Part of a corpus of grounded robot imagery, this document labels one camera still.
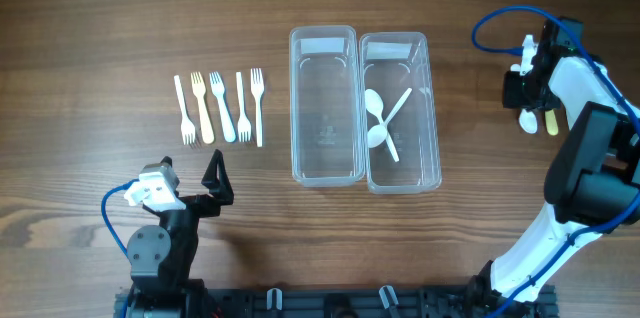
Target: wood grain surface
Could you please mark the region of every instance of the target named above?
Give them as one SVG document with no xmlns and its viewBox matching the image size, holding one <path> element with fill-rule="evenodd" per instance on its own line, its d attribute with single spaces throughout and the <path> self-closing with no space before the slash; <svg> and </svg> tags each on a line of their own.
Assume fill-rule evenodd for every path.
<svg viewBox="0 0 640 318">
<path fill-rule="evenodd" d="M 640 102 L 639 0 L 0 0 L 0 317 L 110 317 L 129 265 L 99 213 L 110 188 L 163 156 L 184 194 L 214 148 L 236 201 L 200 223 L 192 276 L 209 287 L 378 287 L 464 283 L 504 253 L 539 212 L 561 134 L 528 135 L 502 109 L 517 59 L 474 50 L 474 23 L 509 4 L 583 20 L 584 42 L 618 87 Z M 519 45 L 542 19 L 513 14 L 480 39 Z M 442 186 L 375 196 L 362 181 L 305 189 L 292 179 L 289 32 L 346 24 L 427 36 Z M 233 117 L 234 72 L 262 67 L 265 147 L 222 139 L 182 145 L 172 77 L 218 70 Z M 253 98 L 247 95 L 253 119 Z M 108 211 L 126 241 L 156 220 L 116 196 Z M 632 317 L 640 308 L 640 226 L 587 246 L 552 279 L 562 317 Z"/>
</svg>

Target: clear plastic container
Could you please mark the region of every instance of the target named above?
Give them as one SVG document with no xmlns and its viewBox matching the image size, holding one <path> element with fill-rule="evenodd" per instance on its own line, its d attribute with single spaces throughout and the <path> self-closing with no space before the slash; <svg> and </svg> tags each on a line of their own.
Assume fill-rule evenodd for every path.
<svg viewBox="0 0 640 318">
<path fill-rule="evenodd" d="M 387 126 L 399 161 L 393 160 L 386 142 L 365 148 L 369 190 L 406 194 L 436 189 L 442 173 L 427 39 L 421 33 L 364 35 L 360 39 L 360 75 L 363 97 L 366 89 L 373 89 L 382 98 L 383 119 L 407 88 L 412 88 Z M 364 107 L 363 111 L 367 130 L 379 123 Z"/>
<path fill-rule="evenodd" d="M 364 176 L 364 122 L 356 32 L 348 26 L 291 31 L 291 162 L 306 187 L 346 186 Z"/>
</svg>

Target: beige plastic fork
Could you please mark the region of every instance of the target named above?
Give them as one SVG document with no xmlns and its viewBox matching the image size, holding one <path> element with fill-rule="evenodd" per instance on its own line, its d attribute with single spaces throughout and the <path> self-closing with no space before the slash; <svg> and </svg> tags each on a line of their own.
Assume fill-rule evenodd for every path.
<svg viewBox="0 0 640 318">
<path fill-rule="evenodd" d="M 193 86 L 193 95 L 198 98 L 198 111 L 200 112 L 200 130 L 202 131 L 202 141 L 206 144 L 213 143 L 213 127 L 207 112 L 207 104 L 205 102 L 205 94 L 207 93 L 207 85 L 202 80 L 200 72 L 191 73 L 191 85 Z"/>
</svg>

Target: plastic fork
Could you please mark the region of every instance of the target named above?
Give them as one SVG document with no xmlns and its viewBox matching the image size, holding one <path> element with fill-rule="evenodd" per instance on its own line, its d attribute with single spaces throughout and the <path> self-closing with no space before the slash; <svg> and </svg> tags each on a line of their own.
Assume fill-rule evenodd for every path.
<svg viewBox="0 0 640 318">
<path fill-rule="evenodd" d="M 238 84 L 238 105 L 240 106 L 240 119 L 238 120 L 238 137 L 240 142 L 251 140 L 251 123 L 244 112 L 244 90 L 242 89 L 242 73 L 236 72 Z"/>
<path fill-rule="evenodd" d="M 187 108 L 184 104 L 184 92 L 182 91 L 180 76 L 173 76 L 173 81 L 176 84 L 178 103 L 180 104 L 180 111 L 182 112 L 182 124 L 180 125 L 180 130 L 182 131 L 182 143 L 185 145 L 193 144 L 196 142 L 196 126 L 191 123 L 191 120 L 189 120 L 189 116 L 187 115 Z"/>
<path fill-rule="evenodd" d="M 262 69 L 251 69 L 251 94 L 256 99 L 256 136 L 258 147 L 262 147 L 262 107 L 260 105 L 264 93 L 264 81 L 262 80 Z"/>
<path fill-rule="evenodd" d="M 191 73 L 191 85 L 193 86 L 193 95 L 198 98 L 198 111 L 200 112 L 200 130 L 202 131 L 202 141 L 206 144 L 211 144 L 213 143 L 215 137 L 213 136 L 213 127 L 211 126 L 209 113 L 207 113 L 207 104 L 204 100 L 204 96 L 205 94 L 207 94 L 207 86 L 204 84 L 200 72 Z"/>
<path fill-rule="evenodd" d="M 224 140 L 227 142 L 233 142 L 236 140 L 236 131 L 233 129 L 233 123 L 231 123 L 231 116 L 227 109 L 227 103 L 224 100 L 224 83 L 220 73 L 213 72 L 209 74 L 209 82 L 211 83 L 211 92 L 216 96 L 218 101 L 218 108 L 220 110 L 220 120 L 222 121 L 222 132 L 224 133 Z"/>
</svg>

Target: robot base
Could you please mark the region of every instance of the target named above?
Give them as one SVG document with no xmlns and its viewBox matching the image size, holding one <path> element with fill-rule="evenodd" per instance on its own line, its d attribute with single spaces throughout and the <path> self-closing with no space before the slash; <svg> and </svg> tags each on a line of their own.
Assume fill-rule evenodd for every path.
<svg viewBox="0 0 640 318">
<path fill-rule="evenodd" d="M 465 318 L 466 286 L 426 286 L 415 290 L 396 290 L 397 313 L 401 318 Z M 242 289 L 210 289 L 209 295 L 219 304 L 219 318 L 332 318 L 325 309 L 325 299 L 340 294 L 349 298 L 359 318 L 396 316 L 383 307 L 377 290 L 283 291 L 282 310 L 267 310 L 267 292 Z M 126 294 L 116 296 L 114 318 L 120 318 Z M 526 304 L 526 318 L 558 318 L 554 286 L 544 286 L 538 300 Z M 473 318 L 482 318 L 489 309 L 474 307 Z"/>
</svg>

